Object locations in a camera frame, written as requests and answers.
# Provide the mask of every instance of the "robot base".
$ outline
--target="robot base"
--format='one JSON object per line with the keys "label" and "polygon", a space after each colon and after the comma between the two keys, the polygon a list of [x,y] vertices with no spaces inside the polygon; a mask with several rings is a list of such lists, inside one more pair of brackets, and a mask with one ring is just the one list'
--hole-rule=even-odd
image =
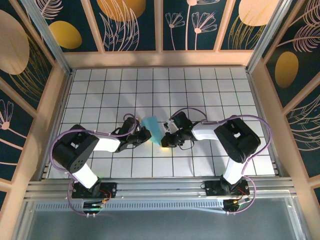
{"label": "robot base", "polygon": [[205,181],[204,182],[205,193],[208,196],[241,196],[243,193],[250,195],[248,182],[241,178],[236,184],[229,184],[223,176],[220,181]]}

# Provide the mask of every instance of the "red wire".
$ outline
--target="red wire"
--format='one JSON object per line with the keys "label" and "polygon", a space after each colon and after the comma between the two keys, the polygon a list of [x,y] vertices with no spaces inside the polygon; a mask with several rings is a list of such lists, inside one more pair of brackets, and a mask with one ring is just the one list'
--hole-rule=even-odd
{"label": "red wire", "polygon": [[244,191],[242,191],[240,187],[238,187],[238,190],[239,190],[242,194],[246,195],[246,196],[250,199],[249,195],[246,194]]}

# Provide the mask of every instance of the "decorative wallpaper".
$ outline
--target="decorative wallpaper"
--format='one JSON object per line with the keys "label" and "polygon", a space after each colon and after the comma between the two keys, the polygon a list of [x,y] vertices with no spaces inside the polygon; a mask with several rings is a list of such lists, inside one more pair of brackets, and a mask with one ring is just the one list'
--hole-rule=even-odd
{"label": "decorative wallpaper", "polygon": [[265,56],[267,55],[267,53],[269,52],[269,49],[271,47],[271,45],[274,43],[275,41],[275,38],[278,36],[279,32],[281,31],[282,27],[284,26],[285,22],[287,21],[289,15],[291,14],[294,6],[296,5],[296,2],[297,1],[292,1],[291,4],[290,4],[290,7],[288,9],[288,12],[285,14],[285,16],[283,17],[281,23],[280,23],[280,26],[279,28],[277,29],[277,31],[275,32],[275,34],[273,35],[272,39],[270,40],[269,44],[266,46],[263,54],[262,54],[262,57],[265,58]]}
{"label": "decorative wallpaper", "polygon": [[320,0],[306,0],[266,63],[282,106],[320,71]]}
{"label": "decorative wallpaper", "polygon": [[35,0],[63,52],[96,52],[80,0]]}
{"label": "decorative wallpaper", "polygon": [[221,50],[253,50],[278,0],[236,0]]}
{"label": "decorative wallpaper", "polygon": [[52,65],[15,9],[0,5],[0,77],[37,109]]}
{"label": "decorative wallpaper", "polygon": [[0,179],[12,180],[33,118],[0,90]]}
{"label": "decorative wallpaper", "polygon": [[315,193],[316,199],[318,199],[318,203],[320,205],[320,187],[315,188],[314,193]]}
{"label": "decorative wallpaper", "polygon": [[5,191],[0,191],[0,212],[2,205],[4,204],[7,193]]}
{"label": "decorative wallpaper", "polygon": [[286,118],[309,177],[320,174],[320,85]]}
{"label": "decorative wallpaper", "polygon": [[163,50],[213,50],[226,0],[163,1]]}
{"label": "decorative wallpaper", "polygon": [[154,0],[92,0],[106,52],[155,51]]}

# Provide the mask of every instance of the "robotic arm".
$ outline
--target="robotic arm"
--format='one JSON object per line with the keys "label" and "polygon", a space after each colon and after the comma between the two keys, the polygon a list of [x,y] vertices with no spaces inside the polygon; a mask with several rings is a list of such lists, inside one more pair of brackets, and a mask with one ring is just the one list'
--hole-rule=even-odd
{"label": "robotic arm", "polygon": [[242,121],[235,118],[224,124],[192,123],[181,111],[173,116],[164,127],[169,131],[161,140],[162,147],[175,148],[185,141],[219,140],[229,155],[226,170],[221,176],[221,188],[231,193],[242,179],[246,160],[261,144],[259,137]]}

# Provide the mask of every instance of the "flower drawing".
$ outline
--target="flower drawing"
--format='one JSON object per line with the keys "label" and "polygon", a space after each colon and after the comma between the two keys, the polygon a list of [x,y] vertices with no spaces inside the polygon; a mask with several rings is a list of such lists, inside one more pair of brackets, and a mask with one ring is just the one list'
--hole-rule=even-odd
{"label": "flower drawing", "polygon": [[[26,136],[14,131],[14,130],[12,130],[10,128],[10,121],[12,120],[13,113],[14,113],[14,104],[12,102],[10,102],[10,101],[8,101],[5,104],[5,101],[0,99],[0,131],[1,130],[2,131],[9,130],[12,133],[14,133],[14,134],[26,139],[27,138]],[[9,146],[11,146],[13,148],[19,149],[19,150],[23,149],[21,146],[18,146],[16,144],[13,144],[12,142],[6,141],[6,140],[1,139],[1,138],[0,138],[0,142],[4,143],[6,145],[9,145]]]}
{"label": "flower drawing", "polygon": [[220,0],[186,0],[188,6],[188,12],[186,14],[186,28],[185,28],[185,50],[188,50],[188,26],[189,26],[189,16],[191,6],[205,5],[205,4],[215,4],[220,2]]}
{"label": "flower drawing", "polygon": [[175,43],[174,43],[174,37],[172,34],[172,29],[182,27],[182,26],[186,25],[186,22],[183,21],[183,17],[181,15],[181,12],[180,13],[173,13],[172,15],[170,12],[166,13],[165,19],[166,19],[166,22],[168,23],[169,28],[170,28],[173,50],[176,50]]}
{"label": "flower drawing", "polygon": [[199,17],[199,12],[192,14],[192,24],[195,32],[195,41],[194,41],[194,50],[197,50],[197,37],[198,34],[208,33],[217,30],[217,24],[214,24],[216,21],[215,13],[204,12]]}

